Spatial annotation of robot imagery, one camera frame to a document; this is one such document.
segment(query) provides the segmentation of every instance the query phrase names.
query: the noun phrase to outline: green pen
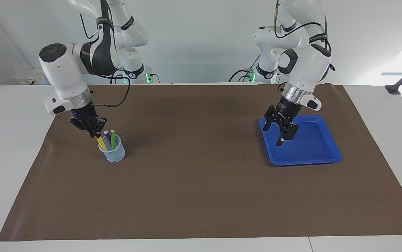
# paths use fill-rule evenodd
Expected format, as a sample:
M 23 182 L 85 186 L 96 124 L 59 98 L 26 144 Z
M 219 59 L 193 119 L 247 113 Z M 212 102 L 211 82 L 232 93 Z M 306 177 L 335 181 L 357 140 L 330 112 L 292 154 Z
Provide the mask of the green pen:
M 113 150 L 116 148 L 116 131 L 113 129 L 111 130 L 111 146 Z

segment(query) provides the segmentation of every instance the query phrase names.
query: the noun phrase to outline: robotic arm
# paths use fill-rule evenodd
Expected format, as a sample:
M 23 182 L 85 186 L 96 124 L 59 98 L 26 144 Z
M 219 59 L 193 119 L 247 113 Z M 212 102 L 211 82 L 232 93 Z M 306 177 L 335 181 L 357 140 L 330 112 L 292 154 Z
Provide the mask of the robotic arm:
M 278 0 L 275 24 L 280 26 L 260 27 L 256 32 L 255 42 L 262 51 L 255 68 L 256 80 L 269 83 L 277 70 L 289 77 L 278 105 L 271 105 L 265 113 L 264 131 L 268 131 L 273 122 L 279 126 L 278 146 L 294 139 L 299 126 L 292 121 L 302 106 L 316 111 L 321 109 L 321 102 L 313 96 L 313 91 L 330 67 L 331 53 L 323 46 L 328 44 L 324 20 L 321 0 Z M 309 44 L 304 48 L 298 46 L 305 38 L 294 33 L 301 27 L 309 35 Z M 277 58 L 275 48 L 288 49 Z
M 147 78 L 146 67 L 132 47 L 146 45 L 148 34 L 135 23 L 123 0 L 68 2 L 80 13 L 97 20 L 98 37 L 84 44 L 54 43 L 40 51 L 41 67 L 57 94 L 46 99 L 45 105 L 51 115 L 70 111 L 72 124 L 98 138 L 107 119 L 96 114 L 91 91 L 82 80 L 82 74 L 106 77 L 122 70 L 136 82 L 141 81 L 141 76 Z M 121 27 L 113 18 L 123 23 Z M 119 59 L 124 65 L 122 69 L 118 67 Z

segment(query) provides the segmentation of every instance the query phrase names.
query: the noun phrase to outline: table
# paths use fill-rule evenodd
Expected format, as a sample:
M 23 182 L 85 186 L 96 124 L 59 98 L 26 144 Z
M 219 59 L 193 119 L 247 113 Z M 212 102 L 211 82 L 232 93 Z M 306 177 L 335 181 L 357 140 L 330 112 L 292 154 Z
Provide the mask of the table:
M 402 98 L 387 94 L 383 87 L 347 86 L 346 91 L 402 185 Z M 0 153 L 4 153 L 0 156 L 0 230 L 53 121 L 43 107 L 43 100 L 53 93 L 51 86 L 0 86 Z M 6 170 L 7 164 L 16 169 Z M 161 250 L 172 251 L 194 250 L 193 247 L 219 251 L 273 251 L 276 247 L 284 251 L 311 251 L 313 248 L 316 252 L 331 250 L 334 244 L 335 249 L 346 247 L 350 251 L 370 251 L 378 244 L 390 244 L 386 251 L 396 251 L 396 244 L 402 244 L 402 236 L 53 241 L 0 243 L 0 250 L 33 251 L 42 246 L 50 247 L 49 243 L 55 249 L 94 251 L 98 246 L 113 251 L 125 247 L 134 251 L 153 251 L 158 246 Z

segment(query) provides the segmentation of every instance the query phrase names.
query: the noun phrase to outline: plastic tray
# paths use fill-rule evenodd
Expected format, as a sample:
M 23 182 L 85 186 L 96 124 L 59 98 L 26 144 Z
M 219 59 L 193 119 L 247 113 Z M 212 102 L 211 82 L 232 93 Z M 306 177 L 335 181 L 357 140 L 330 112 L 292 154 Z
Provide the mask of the plastic tray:
M 337 163 L 342 160 L 341 152 L 322 117 L 301 115 L 294 118 L 293 122 L 299 125 L 294 140 L 277 146 L 279 126 L 274 122 L 269 131 L 263 131 L 265 118 L 260 119 L 260 129 L 273 164 L 298 166 Z

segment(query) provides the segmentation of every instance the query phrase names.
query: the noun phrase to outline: blue cup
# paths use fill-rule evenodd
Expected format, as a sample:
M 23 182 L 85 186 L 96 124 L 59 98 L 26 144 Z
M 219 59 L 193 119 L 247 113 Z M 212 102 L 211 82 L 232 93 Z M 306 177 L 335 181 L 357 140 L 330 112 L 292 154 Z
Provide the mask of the blue cup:
M 103 142 L 109 142 L 107 141 L 107 137 L 104 136 L 102 138 Z M 111 163 L 117 163 L 120 162 L 126 155 L 125 148 L 122 145 L 122 139 L 116 135 L 116 148 L 111 150 L 110 146 L 106 146 L 108 150 L 103 150 L 101 145 L 98 144 L 98 148 L 100 151 L 105 154 L 106 159 L 110 161 Z

